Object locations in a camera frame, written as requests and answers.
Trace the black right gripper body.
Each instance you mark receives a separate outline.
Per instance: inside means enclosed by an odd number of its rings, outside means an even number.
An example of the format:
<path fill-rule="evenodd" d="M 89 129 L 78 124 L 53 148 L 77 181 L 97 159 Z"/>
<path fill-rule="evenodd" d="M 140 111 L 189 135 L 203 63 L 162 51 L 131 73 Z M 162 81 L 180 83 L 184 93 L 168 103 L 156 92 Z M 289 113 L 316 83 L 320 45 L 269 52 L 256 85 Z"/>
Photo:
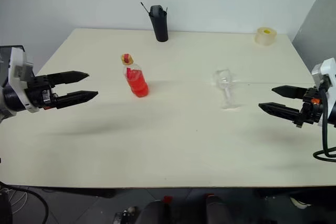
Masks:
<path fill-rule="evenodd" d="M 304 123 L 318 123 L 323 112 L 322 98 L 318 89 L 315 87 L 298 88 L 296 98 L 303 101 L 302 109 L 293 122 L 296 127 L 302 127 Z"/>

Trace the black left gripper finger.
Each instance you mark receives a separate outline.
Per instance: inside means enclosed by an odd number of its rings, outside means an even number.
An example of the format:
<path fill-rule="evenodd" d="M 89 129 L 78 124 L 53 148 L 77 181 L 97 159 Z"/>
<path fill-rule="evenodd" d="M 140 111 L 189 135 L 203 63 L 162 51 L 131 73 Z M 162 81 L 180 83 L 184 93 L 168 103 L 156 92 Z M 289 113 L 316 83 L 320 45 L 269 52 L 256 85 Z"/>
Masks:
<path fill-rule="evenodd" d="M 55 98 L 55 108 L 62 109 L 69 106 L 90 101 L 98 95 L 98 91 L 76 91 Z"/>
<path fill-rule="evenodd" d="M 59 84 L 69 84 L 79 82 L 89 77 L 89 74 L 81 71 L 66 71 L 60 73 L 53 73 L 49 75 L 49 83 L 51 86 Z"/>

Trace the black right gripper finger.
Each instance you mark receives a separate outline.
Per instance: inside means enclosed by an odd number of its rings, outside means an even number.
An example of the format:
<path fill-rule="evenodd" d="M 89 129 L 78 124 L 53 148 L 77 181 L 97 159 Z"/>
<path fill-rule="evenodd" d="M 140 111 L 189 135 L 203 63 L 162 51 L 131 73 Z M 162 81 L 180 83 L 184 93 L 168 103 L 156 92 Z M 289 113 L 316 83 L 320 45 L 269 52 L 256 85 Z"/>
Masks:
<path fill-rule="evenodd" d="M 269 115 L 292 121 L 293 123 L 300 121 L 300 111 L 297 109 L 274 102 L 259 103 L 258 106 Z"/>
<path fill-rule="evenodd" d="M 279 86 L 279 87 L 272 88 L 272 91 L 285 98 L 302 100 L 307 89 L 285 85 L 285 86 Z"/>

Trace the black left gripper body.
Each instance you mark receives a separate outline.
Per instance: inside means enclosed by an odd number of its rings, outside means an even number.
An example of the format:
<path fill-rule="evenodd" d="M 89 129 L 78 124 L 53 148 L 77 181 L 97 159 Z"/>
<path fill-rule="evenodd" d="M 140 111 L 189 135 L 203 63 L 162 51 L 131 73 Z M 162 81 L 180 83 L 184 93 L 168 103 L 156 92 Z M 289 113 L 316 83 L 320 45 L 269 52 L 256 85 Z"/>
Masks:
<path fill-rule="evenodd" d="M 31 77 L 27 82 L 25 93 L 29 101 L 37 108 L 48 110 L 55 108 L 55 96 L 52 88 L 55 87 L 56 74 Z"/>

